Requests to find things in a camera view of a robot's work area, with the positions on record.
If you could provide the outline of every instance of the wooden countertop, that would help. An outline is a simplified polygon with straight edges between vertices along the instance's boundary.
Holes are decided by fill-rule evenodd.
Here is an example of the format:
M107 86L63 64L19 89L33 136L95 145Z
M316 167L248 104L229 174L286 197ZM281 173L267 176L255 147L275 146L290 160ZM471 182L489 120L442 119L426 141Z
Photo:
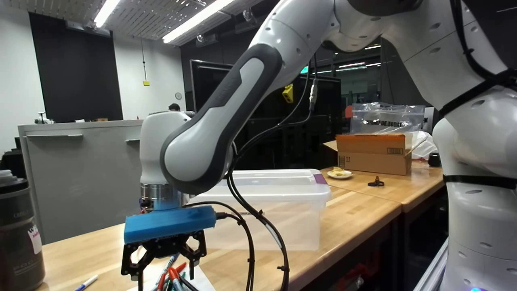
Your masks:
M427 162L413 161L411 175L400 176L372 172L352 171L350 179L337 180L327 174L332 168L321 170L331 186L388 199L402 204L402 211L409 212L444 186L442 168L429 167ZM375 176L385 183L384 187L370 187Z
M399 203L337 187L321 213L320 248L290 251L290 290L299 290L363 243L401 213ZM87 290L128 290L136 282L120 275L124 225L101 229L43 246L47 276L38 290L73 290L95 274ZM282 272L279 251L256 251L255 290L278 289ZM248 251L209 250L201 268L217 291L244 290ZM166 259L155 259L144 280L154 284Z

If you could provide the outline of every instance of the white humanoid robot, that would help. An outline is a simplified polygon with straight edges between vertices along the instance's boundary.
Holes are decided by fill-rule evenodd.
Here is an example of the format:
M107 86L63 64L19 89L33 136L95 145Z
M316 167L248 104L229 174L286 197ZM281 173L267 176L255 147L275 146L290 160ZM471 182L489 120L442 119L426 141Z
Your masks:
M434 130L450 204L440 290L516 290L513 71L459 0L280 1L192 120L177 112L146 118L143 187L209 190L223 178L231 143L264 96L290 83L324 41L350 52L379 35L397 48L423 98L445 115Z

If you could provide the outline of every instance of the black strap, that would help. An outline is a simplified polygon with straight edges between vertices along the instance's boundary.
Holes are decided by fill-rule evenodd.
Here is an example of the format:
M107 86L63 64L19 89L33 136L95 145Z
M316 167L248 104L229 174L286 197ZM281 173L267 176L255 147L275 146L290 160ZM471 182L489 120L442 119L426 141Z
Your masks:
M467 183L501 187L510 190L517 188L517 179L491 176L444 175L444 182Z
M457 107L465 104L466 102L474 99L479 96L481 93L486 90L492 88L495 85L502 85L506 87L515 87L515 70L507 69L498 74L493 74L487 69L483 68L475 59L472 57L472 52L474 49L470 49L467 46L467 41L465 38L465 30L463 28L463 10L461 8L461 0L450 0L451 10L452 10L452 18L454 19L454 25L456 27L456 32L460 39L461 47L463 49L463 54L465 55L469 66L472 68L477 75L483 78L485 81L478 84L474 88L468 90L467 92L461 94L456 97L449 103L445 104L440 110L440 114L445 116L450 113L452 110Z

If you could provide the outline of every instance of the paper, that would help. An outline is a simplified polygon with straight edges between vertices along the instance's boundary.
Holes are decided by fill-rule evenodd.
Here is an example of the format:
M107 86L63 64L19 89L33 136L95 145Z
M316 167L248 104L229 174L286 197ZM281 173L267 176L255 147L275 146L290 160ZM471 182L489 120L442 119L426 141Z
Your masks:
M185 279L189 281L196 289L199 291L216 291L216 289L212 286L212 283L210 283L210 280L206 277L205 273L199 266L194 267L194 280L190 280L189 276L189 267L188 265L185 268ZM144 290L145 291L151 291L153 290L155 286L156 278L153 278L152 280L148 280L144 282ZM184 286L184 291L190 291L186 286ZM127 291L138 291L138 287L131 288Z
M27 233L31 238L34 254L39 254L39 252L41 252L41 236L39 235L38 227L36 225L33 225L31 228L29 228Z

